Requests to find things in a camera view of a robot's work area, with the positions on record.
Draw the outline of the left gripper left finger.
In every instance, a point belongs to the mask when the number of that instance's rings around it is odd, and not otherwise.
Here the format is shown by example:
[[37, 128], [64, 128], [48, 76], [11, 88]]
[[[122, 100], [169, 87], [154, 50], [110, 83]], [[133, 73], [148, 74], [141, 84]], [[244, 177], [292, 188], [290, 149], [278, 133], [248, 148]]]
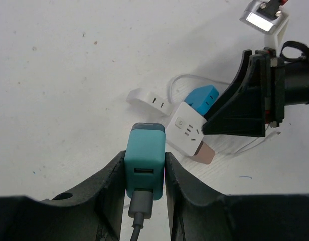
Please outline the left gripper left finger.
[[51, 200], [0, 197], [0, 240], [119, 240], [124, 155]]

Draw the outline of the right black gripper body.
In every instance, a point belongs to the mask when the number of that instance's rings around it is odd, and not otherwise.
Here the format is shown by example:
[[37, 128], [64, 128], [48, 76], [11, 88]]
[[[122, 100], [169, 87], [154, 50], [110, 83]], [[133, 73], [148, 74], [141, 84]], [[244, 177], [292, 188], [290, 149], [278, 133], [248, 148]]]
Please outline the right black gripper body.
[[309, 105], [309, 47], [286, 41], [276, 57], [274, 49], [256, 50], [264, 60], [256, 62], [254, 73], [255, 127], [271, 122], [277, 127], [284, 119], [284, 108]]

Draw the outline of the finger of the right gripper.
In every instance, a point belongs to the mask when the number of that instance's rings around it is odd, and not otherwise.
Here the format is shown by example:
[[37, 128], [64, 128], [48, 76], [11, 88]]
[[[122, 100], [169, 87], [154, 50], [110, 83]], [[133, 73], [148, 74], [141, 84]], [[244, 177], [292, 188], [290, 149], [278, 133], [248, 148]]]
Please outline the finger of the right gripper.
[[203, 133], [205, 135], [264, 136], [266, 99], [267, 55], [252, 54], [239, 89], [226, 107], [203, 124]]
[[234, 77], [230, 85], [226, 88], [226, 90], [223, 92], [223, 94], [217, 99], [217, 101], [213, 104], [209, 111], [204, 115], [205, 120], [208, 121], [223, 107], [227, 106], [228, 102], [231, 100], [231, 98], [234, 96], [236, 91], [239, 89], [241, 83], [243, 82], [249, 66], [249, 58], [251, 55], [252, 50], [243, 51], [240, 67], [237, 71], [236, 76]]

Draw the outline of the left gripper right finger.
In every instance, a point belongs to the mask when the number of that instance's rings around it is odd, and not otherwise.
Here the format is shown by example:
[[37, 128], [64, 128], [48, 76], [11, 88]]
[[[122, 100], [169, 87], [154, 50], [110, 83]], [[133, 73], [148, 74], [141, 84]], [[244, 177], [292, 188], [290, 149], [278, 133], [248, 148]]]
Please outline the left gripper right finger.
[[165, 185], [171, 240], [309, 240], [309, 194], [224, 195], [170, 152]]

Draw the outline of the pink brown charger plug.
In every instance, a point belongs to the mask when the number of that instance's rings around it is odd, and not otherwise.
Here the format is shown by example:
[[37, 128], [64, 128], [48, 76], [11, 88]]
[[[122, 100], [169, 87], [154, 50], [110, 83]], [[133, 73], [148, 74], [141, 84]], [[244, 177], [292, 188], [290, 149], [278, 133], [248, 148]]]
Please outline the pink brown charger plug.
[[201, 141], [194, 156], [191, 157], [193, 161], [209, 165], [215, 156], [215, 151], [209, 147], [205, 142]]

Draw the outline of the white cube power socket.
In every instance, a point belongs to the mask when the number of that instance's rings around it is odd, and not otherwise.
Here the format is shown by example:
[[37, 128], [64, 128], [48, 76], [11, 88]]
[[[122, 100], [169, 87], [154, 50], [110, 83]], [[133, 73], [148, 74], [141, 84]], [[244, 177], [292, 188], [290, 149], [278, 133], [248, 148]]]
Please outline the white cube power socket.
[[166, 143], [184, 156], [193, 156], [204, 136], [204, 122], [188, 104], [177, 104], [165, 124]]

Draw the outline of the teal USB charger plug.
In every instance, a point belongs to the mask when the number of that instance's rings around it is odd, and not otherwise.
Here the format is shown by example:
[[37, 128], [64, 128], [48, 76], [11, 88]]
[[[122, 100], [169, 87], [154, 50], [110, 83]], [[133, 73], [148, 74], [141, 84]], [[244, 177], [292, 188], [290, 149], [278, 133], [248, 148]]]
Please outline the teal USB charger plug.
[[129, 134], [124, 157], [126, 193], [151, 191], [154, 200], [163, 195], [165, 127], [160, 123], [135, 123]]

